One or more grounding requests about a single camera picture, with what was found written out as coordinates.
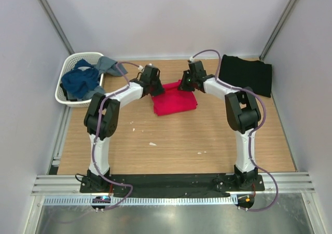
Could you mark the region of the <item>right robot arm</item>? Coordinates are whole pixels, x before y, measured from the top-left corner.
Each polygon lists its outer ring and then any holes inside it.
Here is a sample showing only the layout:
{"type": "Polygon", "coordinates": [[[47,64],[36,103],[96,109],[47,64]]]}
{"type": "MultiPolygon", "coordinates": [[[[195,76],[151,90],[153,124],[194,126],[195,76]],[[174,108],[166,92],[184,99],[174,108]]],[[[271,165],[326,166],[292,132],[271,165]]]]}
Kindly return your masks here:
{"type": "Polygon", "coordinates": [[[258,178],[255,162],[255,135],[261,114],[253,92],[227,84],[208,75],[201,61],[188,61],[183,71],[180,91],[199,90],[224,100],[229,127],[236,135],[237,159],[234,165],[234,184],[239,190],[248,189],[258,178]]]}

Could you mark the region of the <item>red t shirt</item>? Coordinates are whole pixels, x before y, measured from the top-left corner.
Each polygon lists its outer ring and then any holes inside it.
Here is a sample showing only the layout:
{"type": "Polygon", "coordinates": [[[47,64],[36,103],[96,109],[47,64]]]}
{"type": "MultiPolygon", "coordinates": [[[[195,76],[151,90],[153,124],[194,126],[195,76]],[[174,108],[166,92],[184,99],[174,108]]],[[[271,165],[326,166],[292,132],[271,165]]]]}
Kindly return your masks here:
{"type": "Polygon", "coordinates": [[[197,108],[197,100],[193,92],[178,90],[181,81],[164,84],[164,93],[151,97],[154,103],[154,113],[165,116],[197,108]]]}

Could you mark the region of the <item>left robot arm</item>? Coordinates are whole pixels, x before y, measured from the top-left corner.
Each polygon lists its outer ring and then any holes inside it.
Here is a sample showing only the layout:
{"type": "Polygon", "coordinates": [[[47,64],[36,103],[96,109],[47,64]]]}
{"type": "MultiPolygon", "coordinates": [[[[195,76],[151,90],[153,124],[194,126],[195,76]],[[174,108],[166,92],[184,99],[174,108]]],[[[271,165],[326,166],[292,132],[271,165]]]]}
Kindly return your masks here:
{"type": "Polygon", "coordinates": [[[139,66],[139,70],[137,78],[128,81],[126,86],[114,92],[96,93],[85,115],[84,125],[91,142],[91,162],[82,184],[98,192],[105,192],[110,186],[109,145],[118,126],[121,108],[148,94],[157,96],[164,93],[157,67],[148,64],[139,66]]]}

